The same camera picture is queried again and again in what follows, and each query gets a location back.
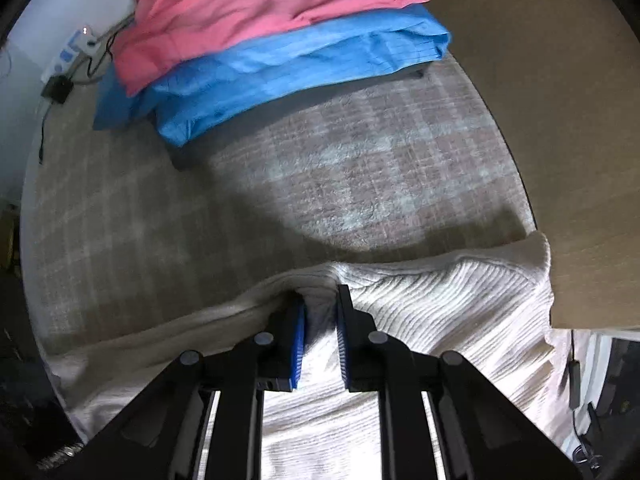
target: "pink shirt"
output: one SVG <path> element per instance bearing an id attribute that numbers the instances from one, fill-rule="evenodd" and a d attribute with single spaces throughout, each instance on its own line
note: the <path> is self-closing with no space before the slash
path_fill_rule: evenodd
<path id="1" fill-rule="evenodd" d="M 132 96 L 178 63 L 243 40 L 371 9 L 428 0 L 139 0 L 136 20 L 113 45 L 116 73 Z"/>

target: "metal object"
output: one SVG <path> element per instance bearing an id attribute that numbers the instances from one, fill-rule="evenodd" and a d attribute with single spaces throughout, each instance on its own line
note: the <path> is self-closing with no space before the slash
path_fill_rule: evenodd
<path id="1" fill-rule="evenodd" d="M 410 351 L 376 330 L 338 288 L 338 342 L 345 386 L 377 392 L 383 480 L 436 480 L 427 392 L 447 480 L 579 480 L 571 461 L 456 352 Z M 183 352 L 54 480 L 193 480 L 207 421 L 214 425 L 205 480 L 259 480 L 264 391 L 290 392 L 302 355 L 299 296 L 267 327 L 229 352 Z"/>

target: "gray screw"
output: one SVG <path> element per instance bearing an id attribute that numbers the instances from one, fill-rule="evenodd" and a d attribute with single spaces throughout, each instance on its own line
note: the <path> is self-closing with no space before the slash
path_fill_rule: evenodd
<path id="1" fill-rule="evenodd" d="M 458 366 L 462 364 L 462 355 L 453 350 L 447 350 L 442 354 L 442 360 L 449 366 Z"/>
<path id="2" fill-rule="evenodd" d="M 180 363 L 185 366 L 196 364 L 200 360 L 200 355 L 195 350 L 187 350 L 180 354 Z"/>
<path id="3" fill-rule="evenodd" d="M 380 332 L 380 330 L 369 332 L 369 335 L 367 337 L 369 338 L 369 341 L 371 341 L 374 345 L 382 345 L 389 341 L 388 335 L 386 335 L 384 332 Z"/>
<path id="4" fill-rule="evenodd" d="M 271 332 L 260 332 L 254 336 L 257 345 L 267 346 L 273 343 L 273 334 Z"/>

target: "brown wooden surface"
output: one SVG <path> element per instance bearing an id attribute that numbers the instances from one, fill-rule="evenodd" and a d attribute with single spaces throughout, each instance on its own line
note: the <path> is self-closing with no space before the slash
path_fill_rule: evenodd
<path id="1" fill-rule="evenodd" d="M 556 327 L 640 326 L 640 43 L 611 0 L 432 0 L 552 248 Z"/>

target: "white garment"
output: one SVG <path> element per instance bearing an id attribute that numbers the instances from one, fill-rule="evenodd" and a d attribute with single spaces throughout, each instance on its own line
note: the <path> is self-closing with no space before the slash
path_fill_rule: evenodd
<path id="1" fill-rule="evenodd" d="M 259 332 L 294 289 L 308 315 L 299 388 L 265 395 L 262 477 L 380 478 L 375 394 L 344 390 L 335 335 L 337 283 L 379 330 L 414 351 L 461 352 L 546 434 L 561 442 L 569 423 L 561 388 L 567 332 L 552 330 L 550 251 L 544 235 L 490 250 L 412 262 L 327 263 L 280 274 L 220 304 L 142 333 L 50 360 L 76 426 L 91 436 L 181 351 L 230 348 Z"/>

